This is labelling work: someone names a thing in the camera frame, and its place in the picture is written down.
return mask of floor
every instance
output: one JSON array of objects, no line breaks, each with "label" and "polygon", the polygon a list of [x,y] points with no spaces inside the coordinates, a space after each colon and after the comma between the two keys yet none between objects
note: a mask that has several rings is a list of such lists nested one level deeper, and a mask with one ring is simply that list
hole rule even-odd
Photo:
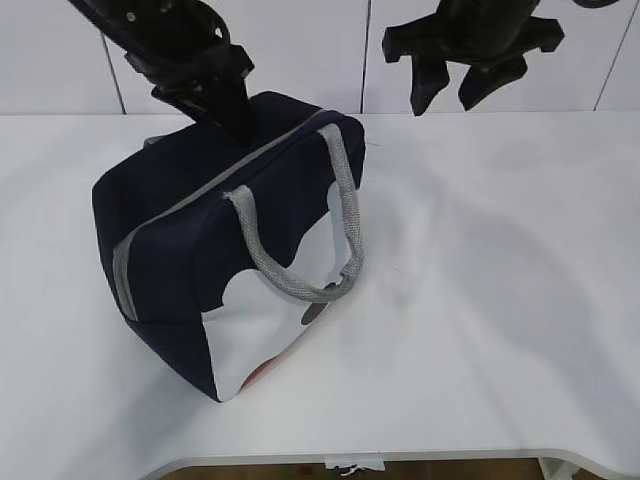
[{"label": "floor", "polygon": [[[260,465],[250,467],[193,467],[179,470],[162,480],[333,480],[338,471],[324,465]],[[357,480],[543,480],[538,461],[466,460],[394,462],[386,472],[359,472]],[[574,480],[598,480],[581,470]]]}]

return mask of white wall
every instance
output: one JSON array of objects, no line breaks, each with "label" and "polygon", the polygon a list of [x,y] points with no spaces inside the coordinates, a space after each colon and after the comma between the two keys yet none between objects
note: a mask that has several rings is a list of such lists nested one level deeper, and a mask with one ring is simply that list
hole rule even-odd
[{"label": "white wall", "polygon": [[640,9],[636,9],[598,110],[640,110]]},{"label": "white wall", "polygon": [[[208,0],[227,20],[233,40],[256,63],[251,93],[277,90],[357,112],[360,108],[367,0]],[[559,18],[567,38],[554,54],[527,55],[527,76],[496,92],[477,111],[640,109],[640,12],[615,63],[637,0],[601,10],[571,0],[543,0],[536,12]],[[372,0],[365,112],[409,111],[409,59],[387,65],[384,29],[431,13],[437,0]],[[4,0],[0,15],[0,114],[119,113],[98,32],[65,0]],[[151,86],[111,46],[129,113],[174,113],[149,95]],[[457,87],[465,69],[431,111],[461,111]],[[609,82],[605,79],[611,71]]]},{"label": "white wall", "polygon": [[[358,112],[366,0],[208,0],[256,65],[251,94],[276,90],[300,100]],[[127,113],[175,113],[150,97],[151,86],[110,44]]]},{"label": "white wall", "polygon": [[2,0],[0,114],[120,113],[100,34],[60,0]]},{"label": "white wall", "polygon": [[[410,59],[404,57],[400,64],[384,62],[384,30],[430,14],[437,4],[437,0],[373,0],[366,113],[410,111]],[[636,0],[621,0],[588,10],[571,0],[543,0],[536,15],[559,19],[565,40],[555,53],[529,53],[527,75],[488,97],[475,111],[593,110],[635,5]],[[465,72],[460,65],[450,66],[451,84],[430,111],[462,111],[457,91]]]}]

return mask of cartoon print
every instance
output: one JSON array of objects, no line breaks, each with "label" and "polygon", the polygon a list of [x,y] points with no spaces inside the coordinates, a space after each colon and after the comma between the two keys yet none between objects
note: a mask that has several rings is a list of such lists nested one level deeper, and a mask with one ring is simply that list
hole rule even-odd
[{"label": "cartoon print", "polygon": [[[305,233],[287,269],[315,286],[339,283],[349,256],[335,183],[327,202],[329,211]],[[222,402],[235,396],[256,369],[281,354],[327,307],[282,293],[258,270],[235,275],[222,300],[222,307],[202,314]]]}]

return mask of lunch bag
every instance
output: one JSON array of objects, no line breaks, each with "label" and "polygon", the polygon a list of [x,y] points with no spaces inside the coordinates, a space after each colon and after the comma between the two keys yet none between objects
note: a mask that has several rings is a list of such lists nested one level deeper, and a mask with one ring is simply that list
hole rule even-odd
[{"label": "lunch bag", "polygon": [[194,124],[93,188],[102,266],[126,323],[216,401],[291,345],[362,268],[354,118],[263,93],[246,146]]}]

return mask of navy blue bag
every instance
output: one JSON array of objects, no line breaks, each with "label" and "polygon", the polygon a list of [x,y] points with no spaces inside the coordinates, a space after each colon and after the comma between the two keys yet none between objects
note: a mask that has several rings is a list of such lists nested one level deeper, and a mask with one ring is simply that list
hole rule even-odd
[{"label": "navy blue bag", "polygon": [[276,93],[251,103],[250,145],[195,124],[93,189],[102,266],[127,324],[216,401],[347,294],[364,258],[360,123]]}]

